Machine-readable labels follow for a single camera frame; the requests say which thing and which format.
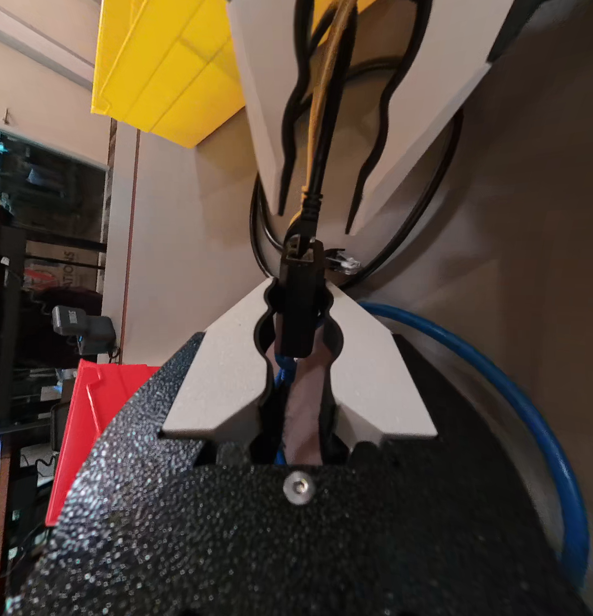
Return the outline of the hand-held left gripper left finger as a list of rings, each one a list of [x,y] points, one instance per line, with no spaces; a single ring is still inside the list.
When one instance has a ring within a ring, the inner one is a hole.
[[[205,331],[162,426],[162,435],[249,446],[262,433],[261,404],[274,388],[267,356],[275,310],[267,278]]]

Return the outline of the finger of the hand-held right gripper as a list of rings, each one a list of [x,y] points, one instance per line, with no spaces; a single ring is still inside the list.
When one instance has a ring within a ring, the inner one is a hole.
[[[357,176],[346,234],[381,209],[488,72],[512,4],[415,2],[406,51],[379,98],[378,133]]]
[[[282,216],[297,157],[297,111],[309,86],[314,1],[229,1],[231,38],[257,167]]]

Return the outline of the red plastic bin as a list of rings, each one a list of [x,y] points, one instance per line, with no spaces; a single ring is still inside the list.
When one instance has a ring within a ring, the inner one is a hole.
[[[69,489],[99,437],[158,370],[144,364],[79,362],[46,513],[47,528],[56,526]]]

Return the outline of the black ethernet adapter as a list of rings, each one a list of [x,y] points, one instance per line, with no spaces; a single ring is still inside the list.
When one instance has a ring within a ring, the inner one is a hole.
[[[322,242],[292,235],[280,260],[276,352],[307,358],[314,345],[322,310],[325,263]]]

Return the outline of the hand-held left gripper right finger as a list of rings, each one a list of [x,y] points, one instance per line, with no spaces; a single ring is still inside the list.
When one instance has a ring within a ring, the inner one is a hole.
[[[331,282],[326,283],[322,341],[330,354],[324,377],[321,433],[352,453],[438,436],[392,332]]]

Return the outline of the printed cardboard box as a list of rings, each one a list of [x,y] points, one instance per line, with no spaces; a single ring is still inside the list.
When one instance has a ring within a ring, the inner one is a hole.
[[[96,291],[104,278],[104,252],[28,240],[24,286],[34,291],[53,287]]]

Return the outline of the yellow plastic bin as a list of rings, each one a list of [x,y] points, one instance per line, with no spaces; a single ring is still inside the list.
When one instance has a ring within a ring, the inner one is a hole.
[[[228,1],[104,1],[91,111],[186,148],[245,107]]]

